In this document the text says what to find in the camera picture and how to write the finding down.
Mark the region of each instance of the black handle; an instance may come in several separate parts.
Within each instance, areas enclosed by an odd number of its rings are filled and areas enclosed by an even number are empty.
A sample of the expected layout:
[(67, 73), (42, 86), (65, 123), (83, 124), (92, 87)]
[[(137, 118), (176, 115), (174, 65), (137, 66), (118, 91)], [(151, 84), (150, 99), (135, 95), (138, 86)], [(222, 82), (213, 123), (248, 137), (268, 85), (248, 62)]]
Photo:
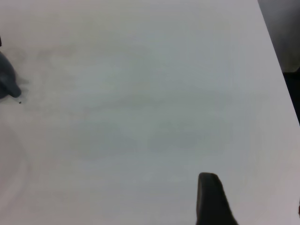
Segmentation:
[(0, 87), (4, 89), (7, 94), (10, 96), (17, 98), (21, 95), (21, 89), (18, 87), (18, 85), (15, 83), (15, 81), (12, 79), (12, 77), (8, 76), (5, 73), (0, 73)]

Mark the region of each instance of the white table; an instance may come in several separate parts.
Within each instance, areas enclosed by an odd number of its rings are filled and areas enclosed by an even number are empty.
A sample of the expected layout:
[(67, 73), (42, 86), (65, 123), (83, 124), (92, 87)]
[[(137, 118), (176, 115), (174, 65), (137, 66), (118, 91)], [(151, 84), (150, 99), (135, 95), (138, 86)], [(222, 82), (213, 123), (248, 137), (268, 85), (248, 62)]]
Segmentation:
[(2, 0), (1, 225), (299, 223), (300, 127), (256, 0)]

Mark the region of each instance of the black object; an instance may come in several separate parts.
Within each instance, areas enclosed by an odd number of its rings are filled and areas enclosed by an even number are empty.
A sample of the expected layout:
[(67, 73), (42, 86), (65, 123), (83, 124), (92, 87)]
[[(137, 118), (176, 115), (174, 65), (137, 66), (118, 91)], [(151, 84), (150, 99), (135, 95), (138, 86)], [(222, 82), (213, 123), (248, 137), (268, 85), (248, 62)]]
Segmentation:
[(238, 225), (231, 213), (222, 182), (213, 173), (203, 172), (198, 179), (196, 225)]
[(283, 76), (300, 123), (300, 68), (293, 73), (283, 73)]
[(4, 98), (7, 95), (17, 98), (21, 93), (20, 88), (15, 82), (15, 70), (13, 66), (0, 52), (0, 98)]

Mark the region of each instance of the dark object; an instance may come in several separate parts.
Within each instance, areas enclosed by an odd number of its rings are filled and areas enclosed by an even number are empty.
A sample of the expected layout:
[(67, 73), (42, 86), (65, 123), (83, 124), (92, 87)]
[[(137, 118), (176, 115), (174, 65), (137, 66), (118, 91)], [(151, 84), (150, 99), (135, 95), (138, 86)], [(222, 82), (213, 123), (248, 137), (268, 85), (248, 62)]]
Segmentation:
[(17, 98), (21, 90), (15, 82), (15, 70), (8, 59), (0, 52), (0, 98), (11, 95)]
[(283, 73), (283, 76), (300, 123), (300, 69), (293, 73)]
[(196, 225), (238, 225), (231, 213), (222, 182), (213, 173), (199, 175)]

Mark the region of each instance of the white surface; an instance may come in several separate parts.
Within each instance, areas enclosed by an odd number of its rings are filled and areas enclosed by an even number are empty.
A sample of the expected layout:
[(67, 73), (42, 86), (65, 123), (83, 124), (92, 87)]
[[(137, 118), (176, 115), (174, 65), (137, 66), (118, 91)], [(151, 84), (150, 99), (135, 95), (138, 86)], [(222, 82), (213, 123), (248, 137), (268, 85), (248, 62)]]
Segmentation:
[(0, 33), (29, 90), (0, 105), (0, 178), (27, 163), (1, 225), (194, 224), (200, 172), (241, 225), (299, 223), (300, 128), (255, 0), (2, 0)]

